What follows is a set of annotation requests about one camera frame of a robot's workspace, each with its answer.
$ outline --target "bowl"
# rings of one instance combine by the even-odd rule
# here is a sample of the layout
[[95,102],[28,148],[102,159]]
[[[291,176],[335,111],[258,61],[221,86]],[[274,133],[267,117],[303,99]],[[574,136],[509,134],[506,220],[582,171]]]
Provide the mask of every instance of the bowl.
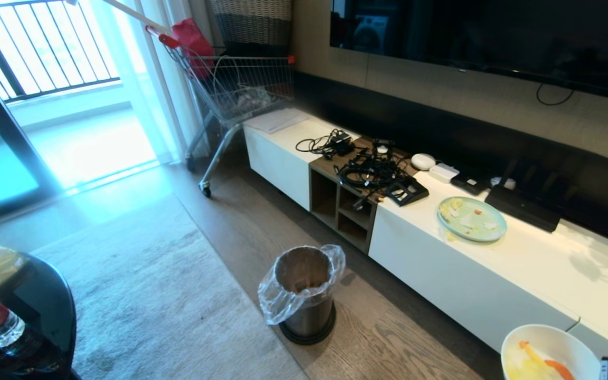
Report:
[[509,377],[513,360],[519,358],[516,355],[524,354],[529,358],[520,348],[520,342],[529,342],[529,346],[542,359],[554,360],[566,366],[575,380],[599,380],[601,364],[595,354],[571,334],[546,325],[524,325],[506,336],[501,347],[501,365],[506,380],[517,380]]

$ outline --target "white bowl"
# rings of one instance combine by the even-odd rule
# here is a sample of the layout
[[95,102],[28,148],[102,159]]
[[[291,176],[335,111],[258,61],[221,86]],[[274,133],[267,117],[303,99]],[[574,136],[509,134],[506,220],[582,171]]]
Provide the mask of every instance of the white bowl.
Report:
[[599,380],[600,360],[585,344],[555,327],[546,325],[524,325],[512,330],[503,340],[501,347],[501,365],[503,376],[506,374],[506,358],[510,350],[519,348],[519,342],[528,341],[538,352],[558,361],[569,368],[576,380]]

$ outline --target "balcony railing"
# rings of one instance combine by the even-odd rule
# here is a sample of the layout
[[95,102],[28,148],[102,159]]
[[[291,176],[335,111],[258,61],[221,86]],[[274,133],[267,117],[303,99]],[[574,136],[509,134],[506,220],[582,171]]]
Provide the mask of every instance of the balcony railing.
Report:
[[89,8],[0,0],[0,96],[6,102],[118,80]]

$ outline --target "wicker basket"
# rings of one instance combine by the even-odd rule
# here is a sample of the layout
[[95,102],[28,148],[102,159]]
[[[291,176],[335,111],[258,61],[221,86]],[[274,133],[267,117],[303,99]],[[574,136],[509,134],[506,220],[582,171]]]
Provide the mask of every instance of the wicker basket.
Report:
[[226,53],[284,57],[289,51],[292,0],[211,0]]

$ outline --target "paper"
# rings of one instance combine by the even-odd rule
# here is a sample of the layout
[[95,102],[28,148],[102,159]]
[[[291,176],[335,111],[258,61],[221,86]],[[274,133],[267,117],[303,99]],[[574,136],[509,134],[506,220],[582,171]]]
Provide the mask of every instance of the paper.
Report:
[[285,108],[285,110],[278,110],[269,113],[264,113],[256,118],[244,121],[244,125],[252,127],[262,132],[272,134],[278,130],[296,125],[309,118],[306,113],[295,110],[294,108]]

